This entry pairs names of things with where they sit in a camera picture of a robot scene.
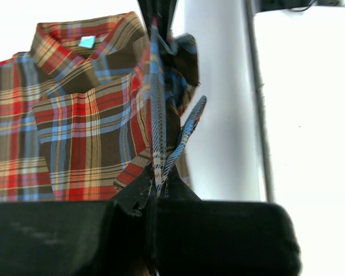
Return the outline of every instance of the garment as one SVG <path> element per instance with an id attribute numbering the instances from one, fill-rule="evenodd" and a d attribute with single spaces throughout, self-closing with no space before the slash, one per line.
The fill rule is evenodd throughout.
<path id="1" fill-rule="evenodd" d="M 84 36 L 96 36 L 92 48 L 78 46 Z M 0 63 L 0 201 L 106 199 L 137 176 L 134 168 L 150 160 L 148 148 L 141 150 L 148 143 L 142 131 L 133 134 L 139 136 L 123 131 L 131 118 L 127 107 L 140 104 L 133 94 L 140 80 L 131 74 L 142 76 L 135 65 L 148 45 L 142 23 L 131 12 L 38 24 L 30 52 Z M 121 98 L 107 104 L 100 102 L 103 98 L 92 98 L 105 87 L 93 88 L 110 84 L 117 87 L 110 87 L 112 93 L 105 97 Z M 120 88 L 119 93 L 113 90 Z M 115 127 L 99 118 L 108 108 L 119 110 L 114 114 L 119 117 L 113 118 L 122 127 L 103 139 L 97 132 Z M 103 166 L 106 156 L 114 158 L 113 167 Z M 64 169 L 69 160 L 75 166 L 71 172 Z"/>

